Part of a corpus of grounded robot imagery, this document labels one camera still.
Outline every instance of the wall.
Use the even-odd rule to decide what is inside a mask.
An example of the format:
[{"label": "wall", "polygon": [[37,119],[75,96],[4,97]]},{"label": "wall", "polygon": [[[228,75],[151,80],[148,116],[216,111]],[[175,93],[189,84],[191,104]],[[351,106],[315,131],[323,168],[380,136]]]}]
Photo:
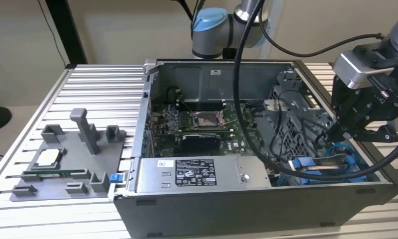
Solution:
[{"label": "wall", "polygon": [[[398,0],[285,0],[284,2],[275,41],[299,53],[315,52],[356,35],[389,33],[398,20]],[[347,44],[304,60],[335,61],[343,50],[366,42],[370,41],[361,40]],[[275,47],[269,57],[295,58]]]},{"label": "wall", "polygon": [[[205,6],[233,9],[239,2],[209,0]],[[189,20],[175,1],[69,0],[69,5],[91,63],[191,58]],[[353,35],[386,32],[397,19],[398,0],[285,0],[276,40],[309,52]],[[259,51],[248,49],[245,58],[257,58]],[[333,61],[339,52],[307,60]],[[276,49],[269,56],[292,58]],[[40,104],[61,71],[37,1],[0,0],[0,105]]]},{"label": "wall", "polygon": [[0,0],[0,105],[39,105],[64,66],[36,0]]},{"label": "wall", "polygon": [[[191,9],[195,0],[187,1]],[[205,7],[233,11],[239,0],[209,0]],[[143,64],[147,58],[191,58],[191,21],[169,0],[71,0],[91,63]],[[245,51],[257,58],[259,48]]]}]

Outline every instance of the green circuit board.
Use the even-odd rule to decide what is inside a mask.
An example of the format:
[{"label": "green circuit board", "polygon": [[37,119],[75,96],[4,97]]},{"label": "green circuit board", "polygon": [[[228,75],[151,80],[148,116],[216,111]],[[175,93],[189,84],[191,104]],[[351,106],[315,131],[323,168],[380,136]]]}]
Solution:
[{"label": "green circuit board", "polygon": [[[213,112],[179,112],[171,107],[161,108],[168,111],[155,114],[156,157],[255,155],[244,138],[232,104],[228,104],[221,111]],[[260,147],[263,140],[256,129],[252,111],[243,106],[243,112],[249,135]],[[221,140],[219,150],[185,152],[181,147],[185,135],[219,135]]]}]

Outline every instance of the power supply label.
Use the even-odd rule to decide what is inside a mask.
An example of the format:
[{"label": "power supply label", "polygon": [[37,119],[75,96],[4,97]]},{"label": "power supply label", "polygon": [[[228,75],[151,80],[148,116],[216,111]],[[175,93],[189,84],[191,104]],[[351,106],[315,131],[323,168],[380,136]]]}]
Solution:
[{"label": "power supply label", "polygon": [[176,185],[216,186],[213,159],[176,160]]}]

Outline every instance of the sticker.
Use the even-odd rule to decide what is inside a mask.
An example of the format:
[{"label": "sticker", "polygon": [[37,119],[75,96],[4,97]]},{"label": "sticker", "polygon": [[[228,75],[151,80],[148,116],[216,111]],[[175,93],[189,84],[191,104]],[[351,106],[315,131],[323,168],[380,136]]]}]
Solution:
[{"label": "sticker", "polygon": [[159,168],[173,168],[175,161],[173,160],[159,160]]},{"label": "sticker", "polygon": [[211,70],[211,75],[221,75],[221,70]]},{"label": "sticker", "polygon": [[176,185],[216,186],[213,159],[176,160]]}]

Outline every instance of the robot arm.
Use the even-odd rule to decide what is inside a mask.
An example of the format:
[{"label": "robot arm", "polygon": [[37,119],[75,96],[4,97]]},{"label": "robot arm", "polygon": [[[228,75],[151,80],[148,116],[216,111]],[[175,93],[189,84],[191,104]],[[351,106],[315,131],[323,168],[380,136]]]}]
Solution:
[{"label": "robot arm", "polygon": [[[235,8],[233,14],[228,14],[224,8],[211,7],[193,16],[192,52],[197,58],[215,59],[223,54],[225,47],[237,48],[245,24],[257,2],[257,0],[243,0]],[[265,25],[268,24],[268,14],[265,10],[263,12]],[[245,45],[248,48],[259,45],[263,39],[259,17],[256,17],[255,23],[248,35]]]},{"label": "robot arm", "polygon": [[[359,45],[341,53],[335,71],[332,107],[337,122],[328,141],[398,141],[398,22],[380,43]],[[374,121],[388,121],[377,131]]]}]

